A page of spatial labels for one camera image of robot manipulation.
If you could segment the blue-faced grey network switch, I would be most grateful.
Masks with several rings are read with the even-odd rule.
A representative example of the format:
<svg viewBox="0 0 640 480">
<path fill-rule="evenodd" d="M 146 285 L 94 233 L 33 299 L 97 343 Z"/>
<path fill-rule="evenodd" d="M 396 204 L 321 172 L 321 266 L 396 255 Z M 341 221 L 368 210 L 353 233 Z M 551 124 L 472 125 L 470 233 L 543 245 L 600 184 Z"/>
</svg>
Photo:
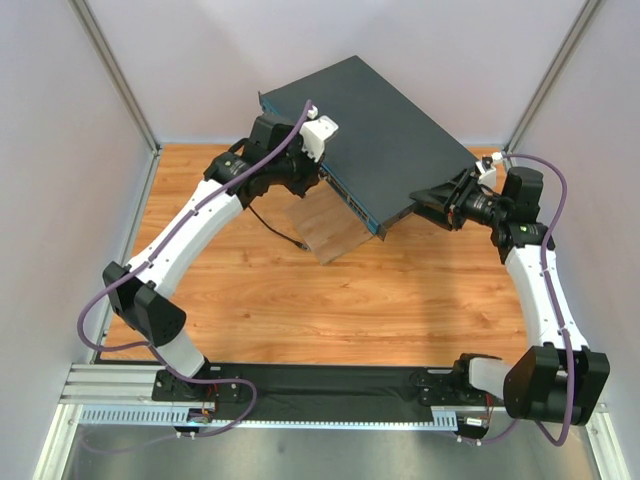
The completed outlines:
<svg viewBox="0 0 640 480">
<path fill-rule="evenodd" d="M 411 193 L 475 166 L 465 146 L 358 56 L 259 96 L 263 111 L 291 121 L 306 101 L 338 126 L 322 162 L 328 183 L 379 238 L 412 212 Z"/>
</svg>

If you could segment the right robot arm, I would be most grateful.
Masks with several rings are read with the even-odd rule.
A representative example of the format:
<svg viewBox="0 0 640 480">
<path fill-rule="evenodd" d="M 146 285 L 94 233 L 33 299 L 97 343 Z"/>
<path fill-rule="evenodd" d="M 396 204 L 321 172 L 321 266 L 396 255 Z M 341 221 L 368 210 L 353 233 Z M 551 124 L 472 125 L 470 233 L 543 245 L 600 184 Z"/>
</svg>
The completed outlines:
<svg viewBox="0 0 640 480">
<path fill-rule="evenodd" d="M 555 244 L 538 222 L 541 172 L 513 167 L 501 193 L 478 171 L 411 193 L 417 215 L 448 230 L 473 221 L 491 242 L 519 296 L 528 349 L 514 364 L 486 355 L 459 358 L 463 381 L 503 401 L 515 419 L 586 424 L 610 374 L 608 358 L 593 351 L 572 317 L 557 273 Z"/>
</svg>

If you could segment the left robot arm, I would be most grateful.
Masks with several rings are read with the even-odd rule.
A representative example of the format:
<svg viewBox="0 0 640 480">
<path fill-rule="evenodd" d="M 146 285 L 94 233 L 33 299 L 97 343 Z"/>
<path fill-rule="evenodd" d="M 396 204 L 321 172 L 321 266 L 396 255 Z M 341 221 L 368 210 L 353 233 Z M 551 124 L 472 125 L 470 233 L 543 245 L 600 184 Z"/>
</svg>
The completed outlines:
<svg viewBox="0 0 640 480">
<path fill-rule="evenodd" d="M 215 157 L 186 204 L 127 264 L 103 272 L 114 313 L 179 375 L 194 378 L 205 357 L 186 331 L 186 313 L 171 298 L 210 241 L 271 186 L 302 197 L 320 180 L 326 145 L 338 126 L 309 111 L 292 124 L 258 116 L 248 137 Z"/>
</svg>

